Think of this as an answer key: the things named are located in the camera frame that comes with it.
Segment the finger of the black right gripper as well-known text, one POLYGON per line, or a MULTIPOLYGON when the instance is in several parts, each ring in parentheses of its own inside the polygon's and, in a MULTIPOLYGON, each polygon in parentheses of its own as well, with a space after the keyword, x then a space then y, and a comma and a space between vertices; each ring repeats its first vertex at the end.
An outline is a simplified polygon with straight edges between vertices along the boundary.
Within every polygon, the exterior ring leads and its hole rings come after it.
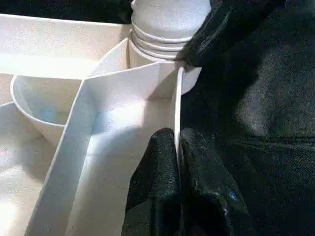
POLYGON ((246 36, 245 0, 211 0, 204 22, 177 55, 185 64, 202 67, 246 36))

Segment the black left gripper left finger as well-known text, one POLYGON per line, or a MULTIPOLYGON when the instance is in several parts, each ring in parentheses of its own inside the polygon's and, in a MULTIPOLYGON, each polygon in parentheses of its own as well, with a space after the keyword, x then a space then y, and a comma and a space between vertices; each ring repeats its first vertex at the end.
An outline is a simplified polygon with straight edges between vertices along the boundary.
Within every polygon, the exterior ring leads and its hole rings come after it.
POLYGON ((174 132, 156 131, 134 171, 128 189, 126 236, 176 236, 180 231, 181 195, 174 132))

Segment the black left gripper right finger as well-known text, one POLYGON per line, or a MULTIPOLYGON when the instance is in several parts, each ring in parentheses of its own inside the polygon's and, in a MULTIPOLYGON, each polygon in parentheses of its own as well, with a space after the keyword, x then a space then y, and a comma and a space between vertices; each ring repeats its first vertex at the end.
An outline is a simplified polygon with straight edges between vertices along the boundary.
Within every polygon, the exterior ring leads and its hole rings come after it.
POLYGON ((215 151, 214 138, 185 128, 180 148, 185 235, 256 235, 239 188, 215 151))

